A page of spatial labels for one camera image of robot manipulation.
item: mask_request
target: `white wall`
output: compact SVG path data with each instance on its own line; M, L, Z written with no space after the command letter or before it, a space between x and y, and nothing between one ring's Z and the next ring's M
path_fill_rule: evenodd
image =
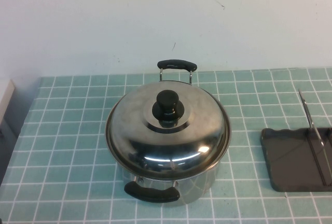
M163 59L332 65L331 19L332 0L0 0L0 75L29 102L38 76L155 72Z

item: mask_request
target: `teal tile countertop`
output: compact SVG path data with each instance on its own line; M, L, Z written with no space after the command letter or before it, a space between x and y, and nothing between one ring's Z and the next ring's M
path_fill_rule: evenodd
M164 73L188 82L188 73ZM0 186L7 223L287 224L332 223L332 192L274 191L260 131L307 127L297 89L317 126L332 126L332 68L198 72L193 84L215 95L232 123L218 178L199 200L176 208L126 195L104 140L105 120L125 93L159 74L41 79Z

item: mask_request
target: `black knob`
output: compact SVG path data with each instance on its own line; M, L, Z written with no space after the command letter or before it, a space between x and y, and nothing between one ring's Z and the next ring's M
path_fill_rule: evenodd
M157 95L152 114L160 121L174 121L182 117L184 107L178 95L172 90L163 90Z

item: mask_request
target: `pot lid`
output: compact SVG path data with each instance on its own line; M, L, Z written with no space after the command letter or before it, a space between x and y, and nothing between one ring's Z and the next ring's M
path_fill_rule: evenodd
M219 101L201 88L160 81L125 95L111 111L106 140L131 173L157 180L198 175L227 150L230 123Z

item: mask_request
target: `stainless steel pot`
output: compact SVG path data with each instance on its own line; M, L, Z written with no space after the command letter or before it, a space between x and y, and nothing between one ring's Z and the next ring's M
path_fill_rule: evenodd
M122 97L106 122L106 142L123 168L124 190L139 200L186 204L215 181L231 127L221 103L191 85L193 63L158 63L160 81ZM185 69L190 83L163 81L163 69Z

